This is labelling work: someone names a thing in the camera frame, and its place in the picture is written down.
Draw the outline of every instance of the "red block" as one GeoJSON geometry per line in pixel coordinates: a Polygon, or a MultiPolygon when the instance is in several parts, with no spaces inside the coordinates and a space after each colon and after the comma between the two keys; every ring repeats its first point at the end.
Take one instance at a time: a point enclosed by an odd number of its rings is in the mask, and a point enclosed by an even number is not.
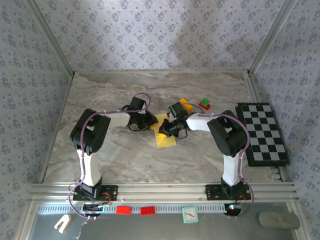
{"type": "Polygon", "coordinates": [[[131,207],[130,206],[117,206],[116,207],[116,214],[131,214],[131,207]]]}
{"type": "Polygon", "coordinates": [[[156,214],[156,208],[154,206],[144,206],[140,208],[140,214],[143,215],[154,215],[156,214]]]}
{"type": "Polygon", "coordinates": [[[208,104],[207,106],[203,106],[201,102],[199,103],[199,106],[204,108],[205,110],[209,110],[209,108],[211,107],[210,104],[208,104]]]}

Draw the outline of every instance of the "red rectangular block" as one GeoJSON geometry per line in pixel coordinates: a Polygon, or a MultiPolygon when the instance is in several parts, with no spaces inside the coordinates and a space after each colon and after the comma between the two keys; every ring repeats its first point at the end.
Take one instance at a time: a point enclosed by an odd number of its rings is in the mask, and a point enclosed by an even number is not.
{"type": "Polygon", "coordinates": [[[143,215],[154,215],[156,214],[156,207],[154,206],[143,206],[140,208],[140,214],[143,215]]]}
{"type": "Polygon", "coordinates": [[[131,214],[131,207],[130,206],[117,206],[116,207],[116,214],[131,214]]]}

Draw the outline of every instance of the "yellow block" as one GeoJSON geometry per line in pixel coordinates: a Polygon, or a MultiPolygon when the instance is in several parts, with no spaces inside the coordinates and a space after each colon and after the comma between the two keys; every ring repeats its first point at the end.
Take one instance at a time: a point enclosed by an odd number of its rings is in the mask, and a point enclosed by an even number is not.
{"type": "Polygon", "coordinates": [[[169,136],[167,137],[164,134],[159,134],[159,128],[164,122],[164,119],[167,119],[168,116],[166,113],[163,114],[157,114],[155,115],[156,119],[158,120],[158,123],[152,126],[152,129],[154,130],[154,135],[155,135],[155,141],[156,145],[158,148],[166,148],[166,147],[171,147],[174,145],[177,145],[176,139],[174,136],[169,136]]]}
{"type": "Polygon", "coordinates": [[[192,111],[192,105],[187,104],[187,103],[188,103],[187,99],[181,98],[181,99],[179,100],[179,102],[180,102],[181,104],[183,104],[183,105],[182,105],[183,108],[184,108],[188,113],[190,113],[190,112],[192,111]]]}

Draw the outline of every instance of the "clock face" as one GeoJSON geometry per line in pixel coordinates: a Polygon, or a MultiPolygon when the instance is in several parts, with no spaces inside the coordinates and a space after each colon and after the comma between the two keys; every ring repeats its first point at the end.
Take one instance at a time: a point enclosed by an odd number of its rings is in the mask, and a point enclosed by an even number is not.
{"type": "Polygon", "coordinates": [[[182,211],[183,211],[183,222],[185,224],[198,222],[197,207],[193,207],[193,206],[184,207],[182,211]]]}

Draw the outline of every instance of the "white plastic clip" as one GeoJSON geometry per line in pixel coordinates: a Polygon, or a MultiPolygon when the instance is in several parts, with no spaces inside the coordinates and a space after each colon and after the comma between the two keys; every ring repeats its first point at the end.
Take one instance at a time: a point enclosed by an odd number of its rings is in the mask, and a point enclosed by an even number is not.
{"type": "Polygon", "coordinates": [[[59,233],[63,234],[71,221],[71,216],[68,214],[63,215],[60,220],[54,225],[55,229],[59,229],[59,233]]]}

